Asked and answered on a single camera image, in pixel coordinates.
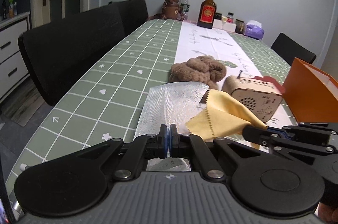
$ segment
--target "orange paper bag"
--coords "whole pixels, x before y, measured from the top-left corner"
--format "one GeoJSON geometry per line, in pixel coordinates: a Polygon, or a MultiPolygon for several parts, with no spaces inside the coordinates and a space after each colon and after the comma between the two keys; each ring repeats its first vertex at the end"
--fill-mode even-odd
{"type": "Polygon", "coordinates": [[[283,87],[283,98],[297,122],[338,122],[338,82],[295,58],[283,87]]]}

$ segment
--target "cabinet drawer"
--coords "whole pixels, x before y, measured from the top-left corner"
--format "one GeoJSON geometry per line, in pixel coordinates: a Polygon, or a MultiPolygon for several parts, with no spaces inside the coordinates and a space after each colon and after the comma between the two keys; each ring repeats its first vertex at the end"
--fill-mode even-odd
{"type": "Polygon", "coordinates": [[[3,62],[0,65],[0,98],[27,73],[20,52],[3,62]]]}
{"type": "Polygon", "coordinates": [[[18,37],[27,31],[27,20],[0,31],[0,63],[19,50],[18,37]]]}

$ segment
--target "yellow polishing cloth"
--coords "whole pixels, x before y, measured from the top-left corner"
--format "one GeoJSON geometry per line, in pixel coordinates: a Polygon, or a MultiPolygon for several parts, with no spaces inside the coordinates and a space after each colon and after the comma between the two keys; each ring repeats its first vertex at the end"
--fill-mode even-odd
{"type": "Polygon", "coordinates": [[[185,125],[191,133],[208,140],[241,134],[243,128],[250,124],[261,129],[268,127],[228,93],[210,89],[207,107],[185,125]]]}

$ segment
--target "countertop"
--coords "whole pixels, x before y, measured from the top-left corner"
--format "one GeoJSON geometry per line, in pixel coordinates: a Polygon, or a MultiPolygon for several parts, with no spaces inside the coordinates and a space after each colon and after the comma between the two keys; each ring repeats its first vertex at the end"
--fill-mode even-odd
{"type": "Polygon", "coordinates": [[[21,20],[22,18],[27,17],[29,14],[30,14],[30,12],[27,11],[27,12],[20,13],[20,14],[14,16],[13,18],[7,18],[7,19],[1,21],[0,22],[0,29],[2,29],[3,27],[5,27],[5,26],[7,26],[9,24],[14,23],[14,22],[16,22],[18,20],[21,20]]]}

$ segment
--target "black chair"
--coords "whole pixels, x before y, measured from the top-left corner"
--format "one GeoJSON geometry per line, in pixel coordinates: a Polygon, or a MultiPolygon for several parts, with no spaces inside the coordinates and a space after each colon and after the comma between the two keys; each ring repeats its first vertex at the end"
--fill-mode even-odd
{"type": "Polygon", "coordinates": [[[130,0],[24,32],[18,39],[19,49],[43,99],[55,106],[87,70],[147,17],[145,1],[130,0]]]}
{"type": "Polygon", "coordinates": [[[309,64],[312,64],[316,59],[316,55],[313,52],[303,48],[284,33],[278,35],[271,48],[290,66],[295,57],[302,59],[309,64]]]}
{"type": "Polygon", "coordinates": [[[148,18],[147,5],[144,0],[128,0],[113,4],[116,4],[119,9],[126,36],[141,26],[148,18]]]}

